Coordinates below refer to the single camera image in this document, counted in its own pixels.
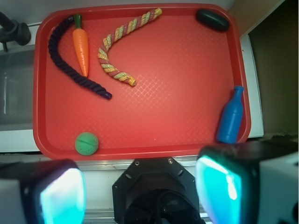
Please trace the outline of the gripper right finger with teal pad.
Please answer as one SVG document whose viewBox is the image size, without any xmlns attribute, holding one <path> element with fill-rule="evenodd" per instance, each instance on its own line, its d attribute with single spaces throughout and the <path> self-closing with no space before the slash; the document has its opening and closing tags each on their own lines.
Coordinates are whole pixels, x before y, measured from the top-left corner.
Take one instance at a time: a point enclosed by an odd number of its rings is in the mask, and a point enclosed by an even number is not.
<svg viewBox="0 0 299 224">
<path fill-rule="evenodd" d="M 293 141 L 205 146 L 195 168 L 199 201 L 214 224 L 296 224 L 298 165 Z"/>
</svg>

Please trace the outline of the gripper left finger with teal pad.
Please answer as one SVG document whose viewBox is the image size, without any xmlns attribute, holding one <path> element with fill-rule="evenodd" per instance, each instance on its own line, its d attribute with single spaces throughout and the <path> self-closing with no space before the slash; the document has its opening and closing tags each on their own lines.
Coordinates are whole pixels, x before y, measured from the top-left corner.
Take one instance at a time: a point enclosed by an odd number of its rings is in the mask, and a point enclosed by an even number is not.
<svg viewBox="0 0 299 224">
<path fill-rule="evenodd" d="M 83 172 L 69 159 L 0 164 L 2 224 L 81 224 Z"/>
</svg>

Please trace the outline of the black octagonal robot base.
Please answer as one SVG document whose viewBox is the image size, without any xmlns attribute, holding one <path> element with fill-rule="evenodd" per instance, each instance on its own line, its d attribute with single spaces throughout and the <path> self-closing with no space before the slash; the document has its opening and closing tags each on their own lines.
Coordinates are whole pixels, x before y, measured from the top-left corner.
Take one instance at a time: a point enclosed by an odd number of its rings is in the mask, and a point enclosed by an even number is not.
<svg viewBox="0 0 299 224">
<path fill-rule="evenodd" d="M 118 224 L 203 224 L 194 176 L 173 158 L 136 159 L 112 185 Z"/>
</svg>

